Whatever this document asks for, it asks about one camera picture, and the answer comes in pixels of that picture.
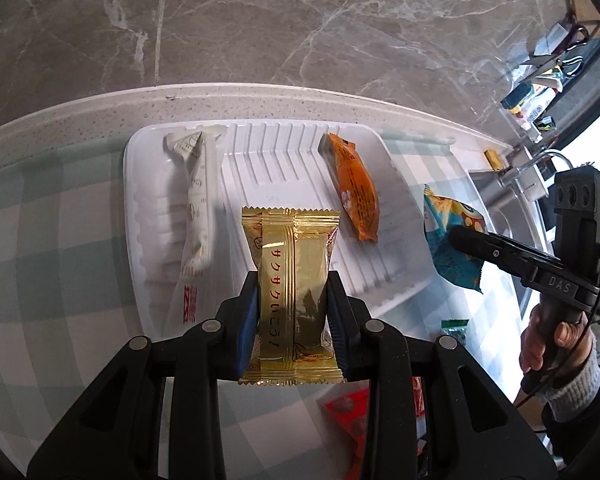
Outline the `grey sleeve right forearm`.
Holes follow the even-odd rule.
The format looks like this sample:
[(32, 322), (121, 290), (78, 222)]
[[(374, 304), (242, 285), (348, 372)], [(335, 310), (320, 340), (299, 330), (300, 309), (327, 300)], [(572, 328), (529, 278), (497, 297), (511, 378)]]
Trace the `grey sleeve right forearm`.
[(600, 430), (600, 364), (596, 341), (585, 361), (557, 377), (541, 398), (542, 423), (554, 453), (573, 463)]

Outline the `right hand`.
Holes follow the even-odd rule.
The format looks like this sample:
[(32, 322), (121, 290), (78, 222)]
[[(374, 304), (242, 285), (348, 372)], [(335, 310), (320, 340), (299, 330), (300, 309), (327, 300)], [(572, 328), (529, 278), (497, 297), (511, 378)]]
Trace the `right hand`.
[(577, 321), (560, 322), (550, 337), (542, 332), (541, 322), (547, 310), (544, 304), (537, 304), (530, 313), (529, 324), (521, 335), (519, 364), (524, 374), (530, 370), (542, 370), (545, 362), (553, 368), (569, 356), (554, 376), (560, 378), (576, 376), (591, 354), (594, 336), (588, 327), (588, 317), (584, 312)]

